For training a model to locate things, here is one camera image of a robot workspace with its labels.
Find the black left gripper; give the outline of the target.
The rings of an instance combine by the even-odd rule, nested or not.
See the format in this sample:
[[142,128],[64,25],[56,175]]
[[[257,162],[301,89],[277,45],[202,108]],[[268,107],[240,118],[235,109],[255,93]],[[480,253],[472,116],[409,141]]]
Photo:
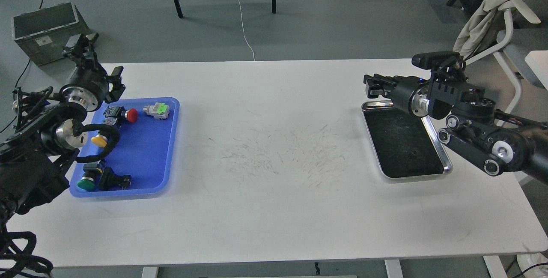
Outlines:
[[104,68],[98,68],[94,49],[98,37],[98,33],[73,35],[63,48],[63,57],[73,61],[77,67],[67,84],[61,87],[60,94],[66,101],[81,104],[87,112],[99,109],[104,100],[118,101],[126,89],[122,83],[123,66],[115,67],[108,76]]

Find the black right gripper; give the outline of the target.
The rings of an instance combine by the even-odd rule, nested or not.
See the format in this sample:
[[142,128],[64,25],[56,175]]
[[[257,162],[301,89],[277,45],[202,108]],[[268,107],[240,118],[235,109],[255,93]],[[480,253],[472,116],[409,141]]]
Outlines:
[[392,104],[410,115],[427,116],[429,99],[427,98],[427,80],[409,76],[364,75],[367,85],[367,98],[388,98]]

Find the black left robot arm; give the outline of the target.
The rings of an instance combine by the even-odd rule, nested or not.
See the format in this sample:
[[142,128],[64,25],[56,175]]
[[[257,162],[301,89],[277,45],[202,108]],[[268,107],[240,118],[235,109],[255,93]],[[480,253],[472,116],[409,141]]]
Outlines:
[[1,260],[3,278],[51,278],[53,264],[33,254],[36,235],[9,232],[14,215],[50,203],[69,187],[67,171],[74,163],[106,158],[121,139],[113,126],[83,122],[103,103],[120,99],[126,87],[122,66],[111,74],[98,61],[94,44],[98,33],[71,36],[62,55],[75,63],[74,71],[59,91],[13,90],[16,123],[14,133],[1,143]]

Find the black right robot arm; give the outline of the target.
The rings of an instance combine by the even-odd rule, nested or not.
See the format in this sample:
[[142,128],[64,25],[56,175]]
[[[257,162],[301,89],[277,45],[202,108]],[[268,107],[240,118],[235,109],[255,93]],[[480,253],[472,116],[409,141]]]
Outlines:
[[458,52],[420,53],[411,63],[430,77],[365,75],[367,97],[387,98],[413,117],[445,120],[436,139],[488,175],[522,171],[547,184],[546,122],[497,109],[485,98],[485,88],[468,83]]

